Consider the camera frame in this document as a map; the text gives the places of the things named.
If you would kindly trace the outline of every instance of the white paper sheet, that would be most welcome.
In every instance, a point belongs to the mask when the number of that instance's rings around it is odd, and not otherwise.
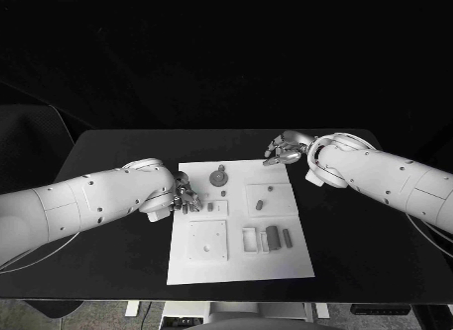
[[[191,283],[214,283],[231,281],[254,281],[282,278],[315,277],[303,229],[298,213],[293,215],[251,217],[249,213],[247,186],[253,184],[289,184],[287,170],[283,164],[263,166],[263,160],[181,163],[179,171],[189,176],[192,190],[200,194],[204,208],[208,201],[228,201],[227,216],[194,217],[191,213],[175,212],[174,232],[169,252],[169,274],[168,285]],[[228,182],[223,187],[210,183],[210,174],[225,166]],[[293,191],[283,194],[293,196]],[[296,200],[287,200],[287,205],[296,210]],[[187,252],[189,245],[189,222],[191,221],[227,221],[227,262],[191,262]],[[262,246],[259,233],[269,226],[277,226],[280,232],[279,250],[263,254],[246,254],[243,251],[243,228],[256,228],[259,247]],[[285,243],[283,229],[289,229],[293,247],[287,249]]]

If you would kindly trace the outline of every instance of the small cylinder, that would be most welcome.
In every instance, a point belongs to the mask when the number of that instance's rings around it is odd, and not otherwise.
[[[286,246],[287,246],[287,249],[290,249],[293,247],[293,242],[290,241],[290,235],[289,235],[287,229],[283,229],[283,234],[285,234]]]
[[[270,225],[266,228],[266,234],[269,237],[269,249],[270,251],[280,249],[280,239],[279,239],[279,231],[277,227],[275,225]]]

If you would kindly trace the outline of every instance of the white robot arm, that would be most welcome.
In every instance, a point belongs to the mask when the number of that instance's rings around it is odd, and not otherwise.
[[[306,180],[360,193],[453,234],[453,174],[380,150],[360,137],[337,133],[322,137],[296,131],[273,140],[264,166],[295,163],[306,154]]]
[[[201,209],[185,173],[143,159],[48,186],[0,195],[0,268],[48,242],[123,218],[137,209],[150,221]]]

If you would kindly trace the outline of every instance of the black cable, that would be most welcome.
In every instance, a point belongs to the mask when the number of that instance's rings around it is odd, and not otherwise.
[[[149,315],[150,306],[152,306],[152,302],[150,302],[150,304],[149,304],[149,308],[148,308],[148,311],[145,312],[145,319],[148,318],[148,315]],[[145,328],[145,319],[142,320],[142,326],[140,326],[140,330]]]

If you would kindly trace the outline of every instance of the table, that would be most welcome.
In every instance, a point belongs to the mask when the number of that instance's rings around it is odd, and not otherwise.
[[[88,131],[55,182],[149,157],[163,160],[172,171],[179,162],[262,159],[269,142],[283,131]],[[351,133],[380,149],[367,130],[298,131],[319,136]],[[446,260],[404,214],[351,188],[315,186],[305,180],[308,170],[305,159],[287,165],[315,278],[168,286],[174,216],[152,223],[145,213],[135,212],[83,232],[34,267],[3,274],[0,297],[453,304],[453,274]],[[44,246],[31,260],[67,240]]]

